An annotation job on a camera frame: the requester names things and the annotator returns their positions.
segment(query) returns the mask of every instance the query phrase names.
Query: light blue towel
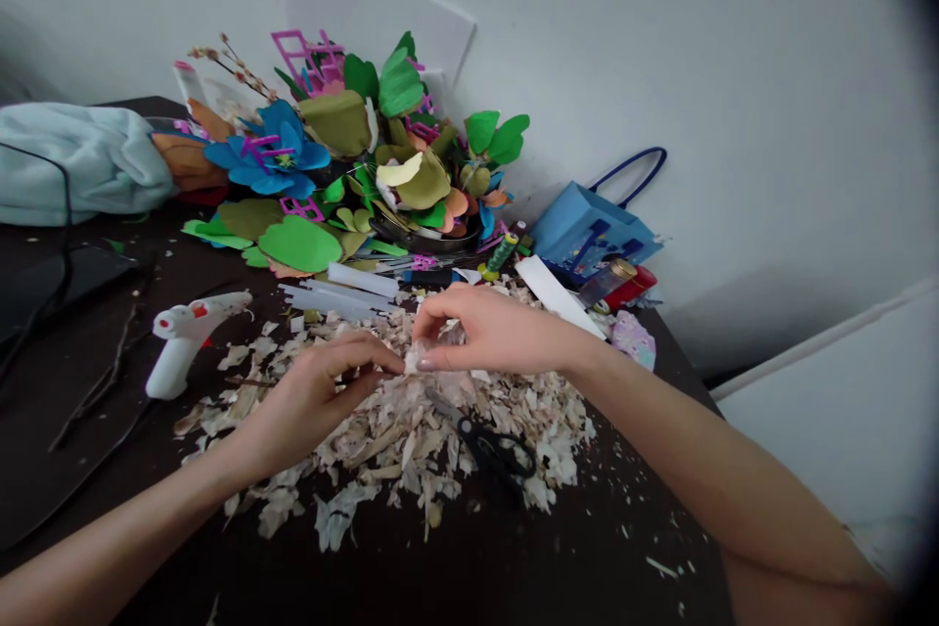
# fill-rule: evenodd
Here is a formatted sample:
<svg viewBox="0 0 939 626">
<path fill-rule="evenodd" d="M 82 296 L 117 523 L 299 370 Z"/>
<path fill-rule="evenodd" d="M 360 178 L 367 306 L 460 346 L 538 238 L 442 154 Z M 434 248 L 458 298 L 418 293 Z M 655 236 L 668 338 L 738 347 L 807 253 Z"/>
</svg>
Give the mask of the light blue towel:
<svg viewBox="0 0 939 626">
<path fill-rule="evenodd" d="M 0 142 L 68 171 L 76 223 L 102 212 L 152 210 L 176 193 L 152 131 L 143 117 L 123 108 L 26 103 L 0 109 Z M 0 146 L 0 222 L 64 225 L 63 186 L 52 164 Z"/>
</svg>

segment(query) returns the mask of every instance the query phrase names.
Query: bag handle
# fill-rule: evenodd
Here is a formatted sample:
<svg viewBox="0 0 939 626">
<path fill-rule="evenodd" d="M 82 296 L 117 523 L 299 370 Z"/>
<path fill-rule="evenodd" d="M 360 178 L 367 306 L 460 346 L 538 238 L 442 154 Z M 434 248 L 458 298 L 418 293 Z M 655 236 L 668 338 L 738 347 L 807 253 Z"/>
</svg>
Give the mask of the bag handle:
<svg viewBox="0 0 939 626">
<path fill-rule="evenodd" d="M 652 171 L 649 173 L 649 175 L 643 180 L 643 182 L 639 186 L 636 187 L 636 189 L 629 196 L 623 199 L 622 202 L 619 202 L 616 204 L 616 207 L 622 207 L 622 208 L 626 207 L 629 204 L 629 201 L 631 201 L 633 198 L 638 196 L 639 193 L 641 193 L 642 190 L 646 186 L 648 186 L 649 182 L 653 178 L 655 178 L 655 174 L 657 174 L 659 169 L 662 168 L 662 164 L 665 163 L 665 160 L 668 158 L 668 152 L 665 151 L 664 147 L 649 147 L 647 150 L 642 150 L 635 156 L 630 156 L 628 159 L 626 159 L 621 164 L 619 164 L 618 166 L 613 168 L 611 171 L 609 171 L 605 176 L 601 176 L 600 180 L 587 190 L 591 191 L 592 193 L 596 193 L 597 188 L 599 188 L 607 180 L 609 180 L 610 178 L 618 174 L 624 168 L 629 166 L 631 163 L 633 163 L 634 161 L 638 161 L 642 157 L 648 157 L 649 155 L 655 154 L 656 152 L 659 152 L 658 161 L 655 163 L 655 166 L 652 167 Z"/>
</svg>

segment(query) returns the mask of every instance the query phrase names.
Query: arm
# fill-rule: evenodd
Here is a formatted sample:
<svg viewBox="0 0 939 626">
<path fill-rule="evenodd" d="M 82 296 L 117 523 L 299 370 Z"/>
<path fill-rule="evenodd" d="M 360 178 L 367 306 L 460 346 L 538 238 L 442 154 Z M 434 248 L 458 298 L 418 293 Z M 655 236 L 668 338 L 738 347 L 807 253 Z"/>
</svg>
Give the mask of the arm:
<svg viewBox="0 0 939 626">
<path fill-rule="evenodd" d="M 795 475 L 628 356 L 555 316 L 466 285 L 424 302 L 415 338 L 436 338 L 448 318 L 460 318 L 469 343 L 430 350 L 420 369 L 556 369 L 629 440 L 725 553 L 789 582 L 885 588 Z"/>
<path fill-rule="evenodd" d="M 404 371 L 364 333 L 303 352 L 238 430 L 0 580 L 0 625 L 111 621 L 226 499 L 312 452 L 386 377 L 373 367 Z"/>
</svg>

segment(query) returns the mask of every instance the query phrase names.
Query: red container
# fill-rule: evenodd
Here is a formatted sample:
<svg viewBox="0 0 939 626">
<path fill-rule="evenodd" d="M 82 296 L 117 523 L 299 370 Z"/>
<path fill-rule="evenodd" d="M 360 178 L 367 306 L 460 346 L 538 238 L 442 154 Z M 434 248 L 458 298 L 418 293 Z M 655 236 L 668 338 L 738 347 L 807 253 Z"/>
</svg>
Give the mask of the red container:
<svg viewBox="0 0 939 626">
<path fill-rule="evenodd" d="M 636 276 L 623 284 L 619 289 L 604 298 L 609 310 L 615 313 L 626 301 L 631 301 L 643 291 L 651 289 L 658 283 L 658 279 L 644 266 L 636 267 Z"/>
</svg>

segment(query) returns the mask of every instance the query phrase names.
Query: hot glue gun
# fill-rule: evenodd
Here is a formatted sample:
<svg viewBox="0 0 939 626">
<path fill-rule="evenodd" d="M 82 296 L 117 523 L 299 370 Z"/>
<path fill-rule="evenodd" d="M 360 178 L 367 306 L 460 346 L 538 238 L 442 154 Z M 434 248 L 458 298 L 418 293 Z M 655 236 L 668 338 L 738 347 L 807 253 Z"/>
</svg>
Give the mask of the hot glue gun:
<svg viewBox="0 0 939 626">
<path fill-rule="evenodd" d="M 223 293 L 173 306 L 154 319 L 154 335 L 166 340 L 147 379 L 147 395 L 170 401 L 186 390 L 186 375 L 202 344 L 219 324 L 243 312 L 251 303 L 247 291 Z"/>
</svg>

